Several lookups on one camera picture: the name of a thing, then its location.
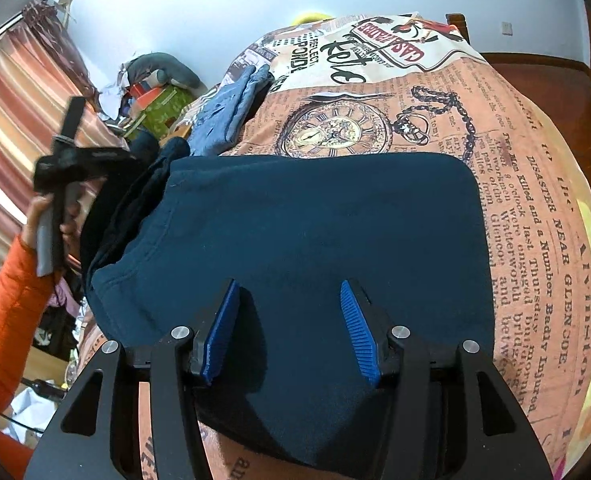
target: wooden baseboard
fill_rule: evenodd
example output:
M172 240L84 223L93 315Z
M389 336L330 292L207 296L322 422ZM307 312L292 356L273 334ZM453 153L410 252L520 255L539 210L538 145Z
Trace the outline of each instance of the wooden baseboard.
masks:
M517 52L482 52L481 54L490 64L506 63L561 66L563 68L572 68L573 70L580 70L586 74L591 74L591 69L588 66L575 59L566 59L555 56L542 56L541 54L520 54Z

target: power socket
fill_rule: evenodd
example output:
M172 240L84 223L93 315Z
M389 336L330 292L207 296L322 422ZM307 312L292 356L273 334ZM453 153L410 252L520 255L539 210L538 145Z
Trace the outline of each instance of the power socket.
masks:
M505 36L513 36L513 25L509 22L502 22L502 34Z

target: watch face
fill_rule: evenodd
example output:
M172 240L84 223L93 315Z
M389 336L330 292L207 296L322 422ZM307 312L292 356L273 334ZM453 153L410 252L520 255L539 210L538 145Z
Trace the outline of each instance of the watch face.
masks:
M391 126L377 108L339 99L309 104L286 124L280 155L298 158L382 153L391 146Z

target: yellow object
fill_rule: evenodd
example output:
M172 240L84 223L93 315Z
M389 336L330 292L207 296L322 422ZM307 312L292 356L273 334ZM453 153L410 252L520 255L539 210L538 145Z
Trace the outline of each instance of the yellow object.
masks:
M304 23L321 22L323 20L330 20L333 16L328 14L321 14L320 12L303 12L296 19L291 22L291 27L297 25L304 25Z

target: silver screw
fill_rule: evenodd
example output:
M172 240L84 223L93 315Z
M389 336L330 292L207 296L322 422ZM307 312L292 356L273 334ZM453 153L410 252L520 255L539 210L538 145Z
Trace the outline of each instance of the silver screw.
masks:
M409 330L405 326L397 325L391 329L391 333L393 334L394 338L406 339L407 337L409 337L411 335L411 330Z
M480 345L471 339L467 339L462 346L469 354L477 354L480 351Z
M191 329L187 326L176 326L173 330L171 330L171 335L174 339L184 339L190 333Z
M107 341L102 345L102 352L104 352L105 354L112 354L119 348L119 346L120 343L118 343L117 341Z

